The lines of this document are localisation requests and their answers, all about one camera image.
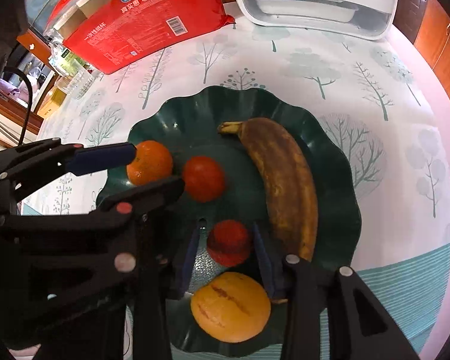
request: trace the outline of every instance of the blue striped pattern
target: blue striped pattern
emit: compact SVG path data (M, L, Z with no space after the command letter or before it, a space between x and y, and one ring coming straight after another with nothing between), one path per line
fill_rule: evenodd
M32 207L30 207L29 205L27 205L25 203L22 203L22 204L23 204L22 215L42 215L38 211L36 211Z
M416 352L428 339L442 304L450 273L450 243L423 255L380 268L359 271L395 319ZM320 316L320 358L329 359L326 311ZM243 359L278 360L281 345L272 345ZM172 348L174 360L225 359L214 353L185 353Z

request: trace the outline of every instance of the green fruit plate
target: green fruit plate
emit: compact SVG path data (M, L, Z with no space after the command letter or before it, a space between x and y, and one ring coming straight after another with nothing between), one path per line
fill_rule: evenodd
M168 100L155 115L133 126L128 141L135 145L144 140L164 144L173 156L173 173L176 175L181 174L190 157L209 156L221 164L227 179L226 192L213 202L197 203L184 193L170 207L165 231L172 237L182 236L190 221L205 220L190 288L183 299L168 300L166 304L170 341L186 352L214 352L241 357L283 342L286 304L273 305L265 329L256 337L238 344L227 344L210 337L200 329L190 309L190 297L194 291L226 270L206 251L207 234L214 224L235 219L251 228L254 221L268 220L265 191L257 168L237 137L217 133L222 122L258 116L268 117L284 126L310 165L319 208L312 263L331 270L348 265L359 240L361 217L350 165L310 112L288 105L259 88L236 91L208 87L193 96ZM124 167L110 169L97 203L104 197L132 187ZM253 254L233 270L261 281Z

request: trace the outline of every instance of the tablecloth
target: tablecloth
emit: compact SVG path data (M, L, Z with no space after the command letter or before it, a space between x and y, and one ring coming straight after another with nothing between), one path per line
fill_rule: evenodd
M385 40L300 28L264 28L235 4L228 25L99 77L80 100L67 97L39 139L95 146L127 140L167 99L211 85L263 88L306 108L349 159L362 215L351 266L420 352L450 272L450 168L432 108ZM24 214L89 212L106 172L67 174L24 201ZM328 358L326 315L322 358ZM250 359L278 359L272 346ZM174 350L175 358L210 358Z

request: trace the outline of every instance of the plastic bag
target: plastic bag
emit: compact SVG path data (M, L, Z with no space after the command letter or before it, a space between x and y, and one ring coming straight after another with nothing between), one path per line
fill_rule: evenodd
M110 74L233 22L221 0L60 0L46 35Z

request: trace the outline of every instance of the orange fruit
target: orange fruit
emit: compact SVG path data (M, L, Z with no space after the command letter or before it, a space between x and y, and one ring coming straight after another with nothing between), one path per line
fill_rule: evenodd
M260 333L270 317L267 293L255 280L225 272L192 296L198 325L222 342L243 342Z
M164 145L145 140L136 148L135 159L127 165L127 176L133 185L144 185L171 176L173 159Z
M185 191L200 203L210 202L225 191L225 175L221 166L204 155L192 157L186 162L182 178Z

